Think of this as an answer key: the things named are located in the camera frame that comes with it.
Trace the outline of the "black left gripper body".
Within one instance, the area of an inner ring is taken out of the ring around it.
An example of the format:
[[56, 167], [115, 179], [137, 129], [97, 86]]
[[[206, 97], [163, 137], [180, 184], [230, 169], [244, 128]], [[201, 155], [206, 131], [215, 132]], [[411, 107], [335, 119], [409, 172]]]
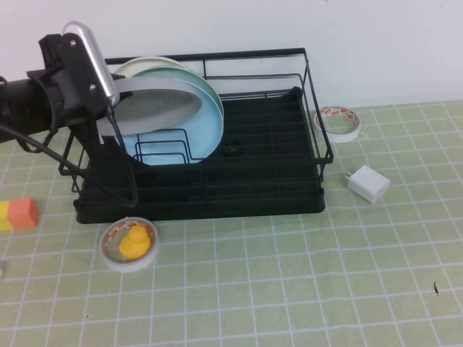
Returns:
[[44, 68], [27, 72], [45, 100], [48, 125], [65, 127], [107, 115], [109, 98], [75, 34], [50, 34], [39, 41]]

